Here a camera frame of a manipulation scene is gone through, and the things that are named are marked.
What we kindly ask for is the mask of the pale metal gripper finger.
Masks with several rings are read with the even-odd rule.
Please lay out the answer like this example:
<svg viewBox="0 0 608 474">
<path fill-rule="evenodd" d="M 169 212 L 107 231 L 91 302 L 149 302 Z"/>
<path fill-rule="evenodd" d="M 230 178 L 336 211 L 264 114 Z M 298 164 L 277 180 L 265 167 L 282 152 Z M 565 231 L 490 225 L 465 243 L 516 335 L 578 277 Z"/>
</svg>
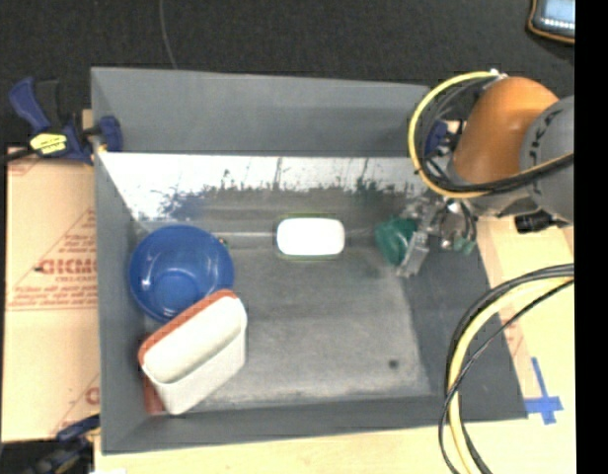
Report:
<svg viewBox="0 0 608 474">
<path fill-rule="evenodd" d="M 417 225 L 429 225 L 433 219 L 433 202 L 429 199 L 412 199 L 402 211 L 402 217 Z"/>
<path fill-rule="evenodd" d="M 429 252 L 428 234 L 417 231 L 409 241 L 404 258 L 399 264 L 396 273 L 399 277 L 416 276 Z"/>
</svg>

